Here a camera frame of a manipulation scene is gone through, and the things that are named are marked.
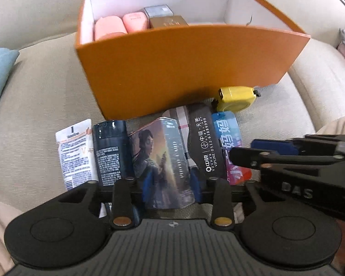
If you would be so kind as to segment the silver grey small box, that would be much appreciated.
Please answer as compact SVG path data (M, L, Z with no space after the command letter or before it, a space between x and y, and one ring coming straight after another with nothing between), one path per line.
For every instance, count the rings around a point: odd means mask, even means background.
M173 11L167 4L147 6L145 8L142 8L142 10L145 13L145 15L148 17L148 19L174 15Z

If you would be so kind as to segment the dark blue tube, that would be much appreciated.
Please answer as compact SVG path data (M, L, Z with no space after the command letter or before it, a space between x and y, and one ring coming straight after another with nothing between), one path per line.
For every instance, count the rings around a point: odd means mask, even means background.
M126 121L108 120L93 126L93 145L98 178L102 186L135 177Z

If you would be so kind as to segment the black plaid glasses case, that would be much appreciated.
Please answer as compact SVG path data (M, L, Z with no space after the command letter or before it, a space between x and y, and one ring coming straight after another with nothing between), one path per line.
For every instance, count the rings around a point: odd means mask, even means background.
M189 169L196 168L202 179L226 179L226 164L209 106L192 103L170 108L163 115L178 123Z

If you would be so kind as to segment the white hand cream tube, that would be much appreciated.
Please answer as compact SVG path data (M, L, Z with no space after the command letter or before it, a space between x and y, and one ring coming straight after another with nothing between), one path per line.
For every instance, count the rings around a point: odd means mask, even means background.
M66 190L98 181L91 119L56 132L55 138Z

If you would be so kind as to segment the gold jewellery box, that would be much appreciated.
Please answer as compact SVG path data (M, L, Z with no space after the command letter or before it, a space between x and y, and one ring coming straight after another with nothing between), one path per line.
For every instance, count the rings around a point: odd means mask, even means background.
M182 16L163 16L152 17L149 20L149 27L151 29L162 27L175 27L175 26L187 26L188 23Z

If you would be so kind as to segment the illustrated picture tin box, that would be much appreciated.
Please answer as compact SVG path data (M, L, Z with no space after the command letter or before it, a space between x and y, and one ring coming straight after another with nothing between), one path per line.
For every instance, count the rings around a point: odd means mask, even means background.
M135 177L148 189L148 209L180 209L195 203L176 120L160 117L129 135Z

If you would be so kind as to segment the blue pink card tin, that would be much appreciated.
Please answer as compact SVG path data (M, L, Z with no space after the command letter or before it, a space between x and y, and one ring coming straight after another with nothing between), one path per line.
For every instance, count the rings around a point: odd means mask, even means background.
M242 146L242 136L236 117L232 112L227 111L213 113L212 119L226 161L227 181L230 185L243 183L251 178L251 170L234 165L229 158L232 148Z

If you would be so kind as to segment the pink cylinder cup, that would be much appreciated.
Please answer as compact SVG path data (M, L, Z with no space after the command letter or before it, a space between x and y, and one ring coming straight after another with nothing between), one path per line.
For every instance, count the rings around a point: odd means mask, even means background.
M101 17L95 24L95 40L109 39L127 34L122 19L118 16Z

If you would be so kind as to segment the pink pump bottle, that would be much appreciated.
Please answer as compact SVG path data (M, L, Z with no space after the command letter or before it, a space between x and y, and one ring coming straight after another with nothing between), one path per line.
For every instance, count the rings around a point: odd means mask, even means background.
M133 12L122 17L124 27L128 34L141 32L148 29L148 18L144 12Z

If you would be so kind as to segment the yellow tape measure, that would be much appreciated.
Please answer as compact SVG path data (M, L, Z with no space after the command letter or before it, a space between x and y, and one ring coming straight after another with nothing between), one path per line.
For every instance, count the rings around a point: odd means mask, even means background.
M251 106L256 98L260 96L259 91L252 87L221 87L211 102L211 105L217 112L230 111L237 113Z

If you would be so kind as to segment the orange cardboard box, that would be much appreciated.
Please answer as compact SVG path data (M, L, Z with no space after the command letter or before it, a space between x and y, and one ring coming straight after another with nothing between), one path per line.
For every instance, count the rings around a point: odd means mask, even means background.
M99 19L159 5L186 24L94 39ZM278 83L309 40L266 0L83 0L75 48L102 115L127 120Z

